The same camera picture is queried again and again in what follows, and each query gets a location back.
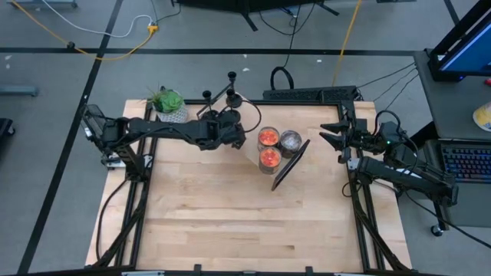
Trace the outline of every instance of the succulent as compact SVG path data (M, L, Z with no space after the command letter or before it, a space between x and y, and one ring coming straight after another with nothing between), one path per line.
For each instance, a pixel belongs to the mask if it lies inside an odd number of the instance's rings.
M174 90L161 87L158 93L152 92L151 103L158 112L172 113L181 108L184 99Z

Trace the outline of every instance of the keyboard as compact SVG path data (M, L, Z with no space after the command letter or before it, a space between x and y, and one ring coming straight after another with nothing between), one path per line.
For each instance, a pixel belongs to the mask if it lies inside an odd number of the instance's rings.
M264 100L318 101L319 103L358 100L360 94L355 86L319 87L285 90L267 90L262 93Z
M491 144L448 142L440 144L444 169L457 182L491 183Z

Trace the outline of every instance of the concrete floor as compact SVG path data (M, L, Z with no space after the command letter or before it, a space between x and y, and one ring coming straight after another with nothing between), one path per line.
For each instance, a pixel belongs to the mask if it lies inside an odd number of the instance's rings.
M159 16L174 13L169 1L154 0ZM476 0L452 0L462 17ZM60 11L85 28L104 30L115 0L80 0L79 8ZM335 17L316 7L309 21L295 36L293 48L340 48L356 1L326 2L341 14ZM78 31L46 8L30 9L34 16L62 37L83 48L98 48L102 37ZM300 20L310 10L302 8ZM125 0L114 33L126 32L131 19L153 15L150 0ZM289 31L289 17L281 11L266 11L265 20ZM287 48L289 38L251 15L259 31L253 32L241 15L183 6L182 13L160 22L160 31L145 48ZM109 48L132 48L146 36L146 22L137 22L128 38L111 38ZM20 11L0 4L0 48L52 47L64 45L40 29ZM348 49L421 50L434 47L453 23L443 0L418 0L377 4L365 0L355 22ZM78 101L87 82L93 60L79 54L0 54L1 84L31 84L39 97L0 97L0 117L15 121L17 133L2 151L0 159L0 274L14 274L38 216L54 168L67 138ZM149 96L147 87L166 85L187 98L199 98L201 91L220 90L228 71L238 72L237 87L252 99L269 88L269 74L285 62L283 55L143 55L118 62L103 62L90 102L107 116L121 114L126 99ZM291 56L288 69L296 87L329 86L336 56ZM337 85L360 85L412 62L411 57L345 57ZM365 100L374 99L398 76L364 87ZM286 87L278 79L277 87ZM402 88L401 81L376 102L384 109ZM417 78L392 105L404 129L415 133L431 121L430 111ZM81 268L101 200L106 171L100 154L80 130L64 171L47 225L32 262L31 272ZM420 200L429 205L427 200ZM485 274L491 271L491 251L456 231L441 238L429 232L435 219L408 199L400 200L400 213L413 266L424 272L448 275ZM491 242L491 230L465 228Z

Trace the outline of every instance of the white cable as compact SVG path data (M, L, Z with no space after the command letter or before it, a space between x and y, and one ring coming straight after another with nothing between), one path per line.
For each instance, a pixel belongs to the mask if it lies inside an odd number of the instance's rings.
M133 21L131 22L131 26L130 26L130 30L125 34L125 35L115 35L115 34L108 34L107 32L105 31L92 31L92 30L89 30L89 29L86 29L86 28L82 28L82 27L78 27L77 25L71 23L70 21L68 21L68 19L66 19L63 15L61 15L59 12L57 12L53 7L51 7L47 2L46 0L42 0L48 8L50 8L55 14L57 14L59 17L61 17L61 19L65 20L68 24L74 26L75 28L81 30L81 31L88 31L88 32L91 32L91 33L94 33L94 34L99 34L99 35L109 35L111 36L112 38L125 38L127 37L130 33L131 33L131 30L133 29L133 23L135 22L135 20L137 20L138 18L149 18L150 19L150 22L148 23L148 25L150 26L153 22L152 20L152 17L149 16L149 15L138 15L136 18L133 18Z

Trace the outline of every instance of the orange object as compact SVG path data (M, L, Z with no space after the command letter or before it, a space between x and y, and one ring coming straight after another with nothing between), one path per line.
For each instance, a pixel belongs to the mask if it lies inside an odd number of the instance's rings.
M265 146L273 146L279 140L278 133L274 130L263 130L259 134L259 141Z
M259 169L264 174L276 173L281 161L282 153L275 147L267 146L259 153Z
M263 127L258 134L258 150L262 151L267 146L276 146L279 141L279 132L272 126Z
M278 151L266 148L261 152L261 163L264 166L276 167L281 162L281 156Z

